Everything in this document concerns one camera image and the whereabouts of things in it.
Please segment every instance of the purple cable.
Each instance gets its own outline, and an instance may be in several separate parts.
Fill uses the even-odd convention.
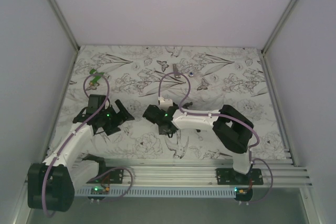
[[[190,91],[191,91],[191,84],[190,84],[190,81],[189,81],[189,79],[188,79],[188,77],[187,77],[186,75],[184,75],[184,74],[182,74],[182,73],[178,73],[178,72],[170,72],[170,73],[166,73],[166,74],[162,77],[162,79],[160,80],[160,83],[159,83],[159,93],[158,93],[158,95],[159,95],[159,99],[160,99],[160,94],[161,94],[161,83],[162,83],[163,79],[164,79],[166,76],[170,75],[170,74],[177,74],[177,75],[183,76],[183,77],[187,80],[187,82],[188,82],[188,92],[187,92],[187,94],[185,95],[185,97],[182,99],[182,101],[178,104],[179,110],[180,110],[182,113],[185,113],[186,111],[183,110],[182,105],[183,105],[183,102],[188,98],[188,96],[189,96],[189,94],[190,94]],[[191,112],[187,112],[187,115],[208,116],[208,114],[191,113]],[[256,142],[255,144],[249,145],[249,147],[248,147],[249,149],[252,148],[252,147],[257,146],[257,145],[260,143],[260,138],[259,138],[257,132],[256,132],[255,130],[253,130],[249,125],[247,125],[246,123],[242,122],[241,120],[236,119],[236,118],[234,118],[234,117],[232,117],[232,116],[229,116],[229,115],[223,115],[223,114],[212,114],[212,116],[220,116],[220,117],[222,117],[222,118],[228,118],[228,119],[230,119],[230,120],[232,120],[232,121],[235,121],[235,122],[241,124],[242,126],[248,128],[248,129],[253,133],[253,135],[256,137],[256,139],[257,139],[257,142]],[[250,151],[250,150],[249,150],[249,160],[251,161],[251,151]]]
[[[86,92],[86,89],[85,89],[85,84],[86,84],[87,80],[88,80],[90,77],[92,77],[92,76],[101,76],[101,77],[105,80],[105,82],[106,82],[106,84],[107,84],[107,95],[106,95],[105,100],[103,101],[102,105],[98,108],[98,110],[97,110],[95,113],[93,113],[92,115],[90,115],[84,122],[82,122],[82,123],[75,129],[75,132],[78,132],[78,131],[80,130],[80,128],[82,128],[88,121],[90,121],[95,115],[97,115],[97,114],[99,113],[99,111],[100,111],[102,108],[104,108],[105,103],[106,103],[106,101],[107,101],[108,98],[109,98],[109,94],[110,94],[110,85],[109,85],[109,82],[108,82],[108,80],[107,80],[103,75],[101,75],[101,74],[99,74],[99,73],[93,73],[93,74],[90,74],[89,76],[87,76],[87,77],[85,78],[84,83],[83,83],[83,89],[84,89],[84,93],[85,93],[85,95],[86,95],[87,97],[89,97],[88,94],[87,94],[87,92]],[[68,142],[71,140],[71,138],[72,138],[73,136],[74,136],[74,134],[71,133],[71,134],[68,136],[68,138],[64,141],[64,143],[62,144],[62,146],[59,148],[59,150],[58,150],[58,152],[57,152],[57,157],[59,157],[59,155],[61,154],[61,152],[63,151],[63,149],[65,148],[65,146],[68,144]],[[47,187],[47,180],[48,180],[48,176],[49,176],[50,170],[51,170],[51,168],[53,167],[54,163],[56,162],[57,157],[54,157],[54,158],[52,159],[50,165],[49,165],[48,168],[47,168],[47,171],[46,171],[46,174],[45,174],[45,176],[44,176],[44,178],[43,178],[43,183],[42,183],[42,209],[43,209],[44,214],[45,214],[48,218],[51,218],[52,216],[54,216],[55,211],[54,211],[52,214],[48,213],[47,203],[46,203],[46,187]]]
[[[111,171],[113,171],[113,170],[118,170],[118,169],[126,170],[126,171],[130,174],[130,176],[131,176],[131,183],[130,183],[130,186],[127,188],[127,190],[126,190],[123,194],[119,195],[118,197],[113,198],[113,199],[107,199],[107,200],[104,200],[104,201],[102,201],[102,202],[116,201],[116,200],[118,200],[118,199],[124,197],[124,196],[131,190],[131,188],[132,188],[132,186],[133,186],[133,175],[132,175],[131,171],[128,170],[126,167],[115,167],[115,168],[111,168],[111,169],[107,170],[107,171],[104,172],[103,174],[101,174],[101,175],[99,175],[99,176],[97,176],[97,177],[95,177],[95,178],[92,178],[92,179],[90,179],[90,180],[88,181],[88,182],[90,182],[90,181],[93,181],[93,180],[95,180],[95,179],[101,178],[102,176],[106,175],[107,173],[109,173],[109,172],[111,172]]]
[[[259,199],[259,200],[255,200],[255,201],[249,201],[249,204],[254,204],[254,203],[259,203],[259,202],[264,201],[264,200],[266,199],[266,197],[269,195],[269,193],[272,191],[272,188],[273,188],[273,173],[272,173],[271,168],[269,167],[269,165],[268,165],[263,159],[256,157],[256,158],[254,158],[254,160],[253,160],[253,164],[255,164],[255,160],[262,161],[262,162],[266,165],[266,167],[267,167],[267,169],[269,170],[269,173],[270,173],[270,175],[271,175],[271,185],[269,186],[269,189],[267,190],[267,192],[266,192],[266,194],[263,196],[263,198],[261,198],[261,199]]]

